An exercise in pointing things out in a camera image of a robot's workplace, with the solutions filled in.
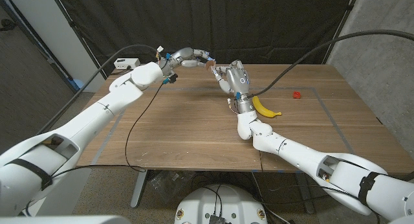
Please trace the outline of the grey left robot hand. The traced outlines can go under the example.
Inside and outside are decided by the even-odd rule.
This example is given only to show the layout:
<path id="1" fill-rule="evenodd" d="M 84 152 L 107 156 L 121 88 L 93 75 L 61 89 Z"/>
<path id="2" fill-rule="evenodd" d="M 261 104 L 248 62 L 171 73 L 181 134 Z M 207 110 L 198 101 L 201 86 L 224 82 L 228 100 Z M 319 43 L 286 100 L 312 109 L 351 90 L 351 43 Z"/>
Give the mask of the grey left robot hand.
<path id="1" fill-rule="evenodd" d="M 215 61 L 215 59 L 210 57 L 208 51 L 186 47 L 173 54 L 168 54 L 166 57 L 161 57 L 159 67 L 161 68 L 163 76 L 167 77 L 172 75 L 174 68 L 178 66 L 204 67 L 205 64 L 199 58 L 203 58 L 206 61 Z"/>

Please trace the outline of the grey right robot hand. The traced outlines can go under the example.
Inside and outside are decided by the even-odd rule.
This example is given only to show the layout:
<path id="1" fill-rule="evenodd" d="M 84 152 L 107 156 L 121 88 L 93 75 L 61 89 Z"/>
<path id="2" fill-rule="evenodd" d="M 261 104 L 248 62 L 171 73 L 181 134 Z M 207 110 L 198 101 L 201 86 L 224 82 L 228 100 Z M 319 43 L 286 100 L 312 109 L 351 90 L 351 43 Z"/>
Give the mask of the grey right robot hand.
<path id="1" fill-rule="evenodd" d="M 250 88 L 248 73 L 240 60 L 233 61 L 229 66 L 210 67 L 220 88 L 227 94 L 247 94 Z"/>

